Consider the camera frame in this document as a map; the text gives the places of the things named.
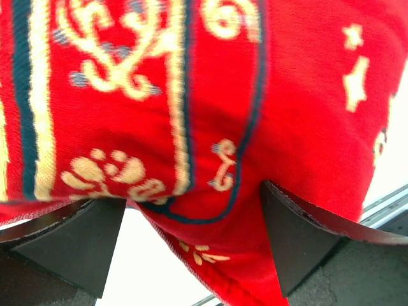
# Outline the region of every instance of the red cloth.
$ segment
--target red cloth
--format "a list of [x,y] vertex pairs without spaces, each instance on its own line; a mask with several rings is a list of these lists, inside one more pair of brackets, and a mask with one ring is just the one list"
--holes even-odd
[[406,0],[1,5],[0,222],[132,198],[222,300],[279,306],[260,182],[358,220]]

